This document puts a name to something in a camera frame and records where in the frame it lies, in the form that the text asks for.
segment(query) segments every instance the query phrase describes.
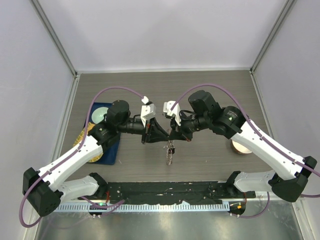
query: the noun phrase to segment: black joint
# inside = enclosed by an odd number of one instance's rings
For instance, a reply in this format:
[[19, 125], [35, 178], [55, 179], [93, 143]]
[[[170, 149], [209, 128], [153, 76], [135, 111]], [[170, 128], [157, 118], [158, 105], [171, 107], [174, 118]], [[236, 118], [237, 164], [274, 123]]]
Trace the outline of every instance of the black joint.
[[268, 183], [275, 195], [287, 202], [294, 203], [308, 183], [308, 177], [302, 172], [303, 170], [296, 175], [296, 178], [289, 180], [283, 180], [275, 174]]
[[96, 172], [90, 173], [89, 176], [93, 177], [94, 180], [96, 180], [97, 184], [99, 185], [98, 189], [96, 190], [96, 192], [92, 197], [95, 199], [101, 199], [105, 195], [105, 193], [108, 191], [107, 182], [103, 179], [102, 176], [100, 176]]
[[230, 206], [230, 211], [228, 211], [228, 213], [242, 215], [245, 212], [245, 210], [246, 210], [246, 205], [244, 203], [241, 205], [239, 205], [238, 203], [234, 203], [234, 205]]
[[[304, 158], [304, 164], [307, 165], [308, 167], [315, 169], [317, 165], [317, 160], [315, 160], [312, 156], [307, 156]], [[310, 176], [311, 172], [305, 168], [302, 169], [301, 174], [306, 176], [307, 178]]]
[[234, 171], [233, 173], [231, 173], [231, 175], [229, 176], [229, 178], [227, 179], [226, 183], [228, 185], [233, 185], [235, 183], [235, 179], [236, 177], [241, 173], [241, 171]]
[[[24, 172], [22, 185], [22, 193], [24, 195], [39, 177], [39, 174], [32, 167]], [[63, 195], [58, 190], [52, 191], [48, 184], [50, 182], [41, 180], [27, 197], [27, 200], [40, 217], [45, 217], [52, 213], [59, 206], [60, 197]]]

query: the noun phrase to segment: white wall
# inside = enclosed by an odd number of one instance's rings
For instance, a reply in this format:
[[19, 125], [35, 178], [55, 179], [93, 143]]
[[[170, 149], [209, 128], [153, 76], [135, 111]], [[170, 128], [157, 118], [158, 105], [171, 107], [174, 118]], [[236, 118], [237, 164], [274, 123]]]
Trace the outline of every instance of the white wall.
[[40, 0], [78, 71], [250, 68], [286, 0]]
[[18, 218], [23, 173], [50, 162], [71, 83], [69, 69], [30, 2], [1, 1], [1, 239], [23, 239]]
[[[320, 171], [320, 1], [297, 1], [262, 62], [256, 78], [276, 139], [303, 157], [313, 156]], [[305, 194], [320, 194], [311, 175]], [[308, 199], [319, 234], [319, 198]]]

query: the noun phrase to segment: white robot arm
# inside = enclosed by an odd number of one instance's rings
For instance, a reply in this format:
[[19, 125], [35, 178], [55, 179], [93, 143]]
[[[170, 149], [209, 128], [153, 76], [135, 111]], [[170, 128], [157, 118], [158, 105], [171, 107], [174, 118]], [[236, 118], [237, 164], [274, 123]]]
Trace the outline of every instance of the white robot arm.
[[[137, 118], [136, 116], [130, 117], [129, 104], [126, 101], [115, 101], [104, 115], [104, 120], [89, 131], [81, 148], [79, 148], [79, 143], [38, 171], [31, 167], [24, 172], [22, 187], [24, 195], [30, 186], [43, 177], [27, 196], [27, 200], [41, 217], [52, 213], [62, 202], [92, 195], [100, 199], [105, 195], [107, 183], [97, 173], [91, 173], [78, 180], [66, 181], [66, 179], [90, 159], [106, 152], [119, 141], [120, 133], [141, 135], [142, 143], [168, 140], [169, 135], [155, 119], [155, 105], [147, 97], [144, 97], [142, 102], [144, 105], [141, 107], [140, 117]], [[62, 161], [65, 162], [51, 172], [51, 169]]]
[[194, 112], [180, 111], [179, 104], [171, 110], [174, 101], [164, 103], [163, 112], [167, 118], [171, 118], [170, 140], [191, 141], [194, 132], [210, 129], [217, 135], [223, 135], [245, 146], [272, 168], [267, 172], [236, 171], [229, 177], [227, 183], [243, 193], [274, 192], [288, 202], [295, 202], [298, 199], [311, 174], [302, 166], [314, 169], [317, 161], [313, 157], [302, 157], [286, 149], [258, 128], [251, 119], [249, 123], [238, 108], [234, 106], [221, 108], [209, 92], [197, 91], [188, 101]]
[[[30, 186], [40, 177], [50, 172], [52, 167], [65, 161], [71, 153], [77, 151], [70, 159], [43, 177], [27, 196], [28, 201], [41, 217], [53, 212], [61, 202], [92, 195], [101, 199], [106, 193], [107, 183], [97, 173], [91, 173], [78, 180], [66, 181], [66, 179], [90, 159], [104, 153], [119, 141], [120, 133], [141, 135], [141, 142], [144, 144], [169, 140], [189, 142], [194, 132], [210, 129], [217, 135], [222, 135], [245, 146], [273, 170], [257, 173], [233, 172], [226, 182], [226, 190], [230, 196], [234, 192], [266, 191], [274, 192], [288, 202], [295, 202], [304, 190], [311, 174], [302, 166], [306, 165], [314, 169], [317, 164], [317, 161], [311, 156], [302, 157], [281, 146], [259, 129], [253, 121], [248, 122], [238, 108], [234, 106], [221, 108], [212, 95], [203, 90], [189, 97], [189, 103], [194, 112], [180, 110], [178, 104], [172, 109], [174, 101], [164, 104], [164, 115], [171, 119], [170, 135], [157, 123], [155, 105], [146, 97], [142, 99], [142, 102], [144, 105], [141, 108], [140, 118], [136, 118], [136, 116], [130, 117], [129, 104], [126, 101], [115, 101], [104, 116], [104, 120], [89, 131], [81, 149], [79, 145], [76, 145], [56, 161], [38, 171], [33, 168], [25, 171], [23, 194], [26, 194]], [[289, 155], [294, 161], [280, 154], [266, 141]]]

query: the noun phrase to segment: purple cable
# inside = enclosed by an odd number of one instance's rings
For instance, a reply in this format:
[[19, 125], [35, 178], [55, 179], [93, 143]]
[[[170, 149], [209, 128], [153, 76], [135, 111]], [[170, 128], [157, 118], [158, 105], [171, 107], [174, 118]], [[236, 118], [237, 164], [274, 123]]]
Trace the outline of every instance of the purple cable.
[[238, 217], [238, 215], [237, 215], [237, 214], [234, 214], [234, 213], [232, 213], [232, 215], [235, 216], [235, 217], [237, 217], [237, 218], [240, 218], [240, 219], [253, 219], [253, 218], [256, 218], [256, 217], [261, 216], [261, 215], [268, 209], [269, 204], [270, 204], [270, 194], [269, 194], [269, 192], [267, 192], [266, 195], [268, 196], [268, 200], [267, 200], [267, 202], [266, 202], [266, 205], [265, 205], [264, 209], [263, 209], [260, 213], [258, 213], [258, 214], [256, 214], [256, 215], [253, 215], [253, 216], [241, 216], [241, 215], [240, 215], [240, 216]]
[[138, 95], [141, 99], [144, 98], [144, 96], [142, 96], [140, 93], [132, 90], [131, 88], [128, 88], [128, 87], [123, 87], [123, 86], [111, 86], [111, 87], [107, 87], [105, 89], [102, 89], [100, 92], [98, 92], [91, 104], [90, 104], [90, 107], [89, 107], [89, 110], [88, 110], [88, 113], [86, 115], [86, 119], [85, 119], [85, 126], [84, 126], [84, 134], [83, 134], [83, 139], [82, 141], [80, 142], [80, 145], [79, 147], [74, 151], [72, 152], [69, 156], [67, 156], [64, 160], [62, 160], [61, 162], [59, 162], [57, 165], [53, 166], [49, 171], [46, 171], [42, 176], [40, 176], [30, 187], [29, 189], [26, 191], [26, 193], [24, 194], [23, 198], [22, 198], [22, 201], [20, 203], [20, 207], [19, 207], [19, 220], [20, 220], [20, 223], [23, 227], [25, 228], [32, 228], [34, 227], [35, 225], [37, 225], [40, 220], [41, 220], [41, 217], [39, 217], [34, 223], [32, 224], [26, 224], [25, 221], [24, 221], [24, 218], [23, 218], [23, 210], [24, 210], [24, 205], [25, 205], [25, 202], [27, 200], [27, 197], [29, 196], [30, 192], [35, 188], [35, 186], [43, 179], [45, 178], [48, 174], [50, 174], [53, 170], [55, 170], [56, 168], [60, 167], [62, 164], [64, 164], [66, 161], [68, 161], [70, 158], [72, 158], [81, 148], [82, 146], [84, 145], [85, 143], [85, 139], [87, 137], [87, 131], [88, 131], [88, 122], [89, 122], [89, 118], [90, 118], [90, 112], [91, 112], [91, 109], [92, 109], [92, 106], [94, 105], [96, 99], [102, 94], [104, 93], [105, 91], [107, 90], [111, 90], [111, 89], [123, 89], [123, 90], [127, 90], [131, 93], [134, 93], [136, 95]]
[[[106, 213], [103, 213], [101, 214], [104, 215], [104, 214], [109, 214], [109, 213], [112, 213], [114, 212], [115, 210], [117, 210], [122, 204], [124, 204], [125, 200], [121, 200], [113, 205], [109, 205], [109, 206], [100, 206], [100, 205], [97, 205], [95, 204], [94, 202], [90, 201], [89, 199], [87, 199], [86, 197], [82, 197], [82, 199], [88, 201], [90, 204], [92, 204], [92, 206], [94, 206], [95, 208], [99, 208], [99, 209], [109, 209], [109, 208], [113, 208], [112, 210], [106, 212]], [[79, 225], [80, 223], [84, 222], [85, 220], [87, 219], [90, 219], [91, 216], [87, 216], [87, 217], [84, 217], [83, 219], [81, 219], [80, 221], [76, 222], [75, 224], [71, 225], [71, 226], [56, 226], [54, 225], [52, 222], [50, 223], [54, 228], [56, 229], [62, 229], [62, 230], [67, 230], [67, 229], [72, 229], [74, 228], [75, 226]]]
[[88, 198], [86, 198], [85, 196], [82, 196], [81, 197], [83, 200], [86, 200], [88, 203], [92, 204], [93, 207], [95, 208], [99, 208], [99, 209], [110, 209], [110, 208], [113, 208], [114, 206], [117, 206], [117, 205], [122, 205], [124, 204], [125, 200], [121, 200], [121, 201], [118, 201], [117, 203], [115, 204], [112, 204], [112, 205], [109, 205], [109, 206], [100, 206], [98, 204], [95, 204], [93, 201], [90, 201]]
[[[96, 206], [96, 204], [95, 204], [94, 202], [91, 202], [89, 199], [88, 199], [88, 202], [89, 202], [89, 203], [92, 203], [93, 206]], [[121, 201], [119, 201], [119, 202], [117, 202], [117, 203], [115, 203], [115, 204], [113, 204], [113, 205], [108, 206], [109, 208], [112, 208], [112, 207], [115, 206], [115, 208], [112, 209], [112, 210], [110, 210], [110, 211], [108, 211], [108, 212], [106, 212], [106, 213], [101, 214], [101, 216], [102, 216], [102, 217], [105, 217], [105, 216], [110, 215], [110, 214], [113, 213], [115, 210], [117, 210], [124, 202], [125, 202], [124, 200], [121, 200]], [[72, 229], [72, 228], [74, 228], [75, 226], [79, 225], [80, 223], [82, 223], [82, 222], [84, 222], [84, 221], [86, 221], [86, 220], [88, 220], [88, 219], [91, 219], [91, 216], [83, 217], [80, 221], [76, 222], [75, 224], [73, 224], [73, 225], [71, 225], [71, 226], [56, 226], [56, 225], [53, 224], [53, 219], [49, 219], [49, 220], [48, 220], [48, 224], [47, 224], [47, 226], [45, 227], [45, 229], [44, 229], [44, 231], [43, 231], [43, 234], [42, 234], [40, 240], [43, 240], [43, 239], [44, 239], [44, 237], [46, 236], [47, 231], [49, 230], [49, 227], [50, 227], [50, 226], [52, 226], [52, 227], [54, 227], [54, 228], [56, 228], [56, 229], [67, 230], [67, 229]]]
[[[220, 85], [214, 84], [214, 83], [203, 83], [203, 84], [198, 84], [190, 89], [188, 89], [187, 91], [185, 91], [181, 97], [178, 98], [178, 100], [173, 104], [173, 106], [171, 107], [171, 111], [175, 108], [175, 106], [180, 102], [180, 100], [187, 95], [187, 93], [191, 92], [194, 89], [197, 88], [201, 88], [201, 87], [214, 87], [217, 89], [220, 89], [221, 91], [223, 91], [224, 93], [226, 93], [233, 101], [234, 103], [237, 105], [237, 107], [240, 109], [241, 113], [243, 114], [245, 120], [247, 121], [247, 123], [250, 125], [250, 127], [253, 129], [253, 131], [263, 140], [265, 141], [270, 147], [272, 147], [274, 150], [276, 150], [279, 154], [281, 154], [282, 156], [284, 156], [285, 158], [289, 159], [291, 162], [294, 162], [295, 164], [297, 164], [298, 166], [307, 169], [308, 171], [310, 171], [311, 173], [317, 175], [318, 177], [320, 177], [320, 172], [312, 169], [311, 167], [304, 165], [301, 162], [296, 161], [293, 157], [289, 156], [288, 154], [286, 154], [285, 152], [283, 152], [281, 149], [279, 149], [278, 147], [276, 147], [272, 142], [270, 142], [268, 139], [266, 139], [264, 136], [262, 136], [262, 134], [255, 128], [255, 126], [252, 124], [251, 120], [249, 119], [248, 115], [246, 114], [246, 111], [243, 109], [243, 107], [240, 105], [240, 103], [238, 102], [238, 100], [225, 88], [223, 88]], [[318, 195], [306, 195], [306, 194], [302, 194], [302, 197], [305, 198], [320, 198], [320, 194]]]

